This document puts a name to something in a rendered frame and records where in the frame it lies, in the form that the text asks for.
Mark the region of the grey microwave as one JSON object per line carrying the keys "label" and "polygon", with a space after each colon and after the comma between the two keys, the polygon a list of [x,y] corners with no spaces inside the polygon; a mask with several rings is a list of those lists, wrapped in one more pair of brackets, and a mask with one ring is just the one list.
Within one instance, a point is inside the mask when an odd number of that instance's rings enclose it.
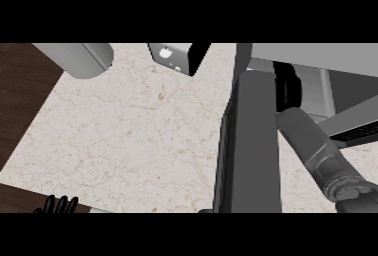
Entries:
{"label": "grey microwave", "polygon": [[249,68],[294,66],[302,108],[342,148],[378,141],[378,43],[256,43]]}

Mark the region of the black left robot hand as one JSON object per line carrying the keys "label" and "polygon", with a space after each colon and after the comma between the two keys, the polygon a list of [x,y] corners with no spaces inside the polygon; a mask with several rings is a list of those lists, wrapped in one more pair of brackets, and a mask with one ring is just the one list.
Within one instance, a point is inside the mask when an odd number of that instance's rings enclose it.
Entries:
{"label": "black left robot hand", "polygon": [[68,199],[62,196],[60,199],[51,195],[46,199],[45,206],[34,209],[34,213],[74,213],[79,205],[79,198]]}

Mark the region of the grey milk carton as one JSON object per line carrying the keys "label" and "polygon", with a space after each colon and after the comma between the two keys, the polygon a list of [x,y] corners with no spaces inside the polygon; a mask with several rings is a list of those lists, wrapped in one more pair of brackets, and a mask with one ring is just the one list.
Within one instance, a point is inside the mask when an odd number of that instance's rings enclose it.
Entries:
{"label": "grey milk carton", "polygon": [[188,76],[194,76],[203,63],[210,43],[150,43],[154,61]]}

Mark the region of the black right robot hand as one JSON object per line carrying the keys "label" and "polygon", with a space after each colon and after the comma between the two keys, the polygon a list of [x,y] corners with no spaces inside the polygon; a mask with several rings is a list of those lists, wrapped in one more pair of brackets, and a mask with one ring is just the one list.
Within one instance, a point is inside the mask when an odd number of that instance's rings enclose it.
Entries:
{"label": "black right robot hand", "polygon": [[291,107],[302,107],[303,88],[302,80],[290,63],[274,62],[277,85],[277,111],[282,112]]}

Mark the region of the pale grey rounded appliance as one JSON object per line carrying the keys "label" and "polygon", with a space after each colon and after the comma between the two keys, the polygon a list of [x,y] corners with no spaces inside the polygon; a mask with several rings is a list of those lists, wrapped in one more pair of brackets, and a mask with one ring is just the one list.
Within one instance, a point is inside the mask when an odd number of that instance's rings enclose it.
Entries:
{"label": "pale grey rounded appliance", "polygon": [[98,77],[113,66],[110,43],[34,43],[34,46],[77,79]]}

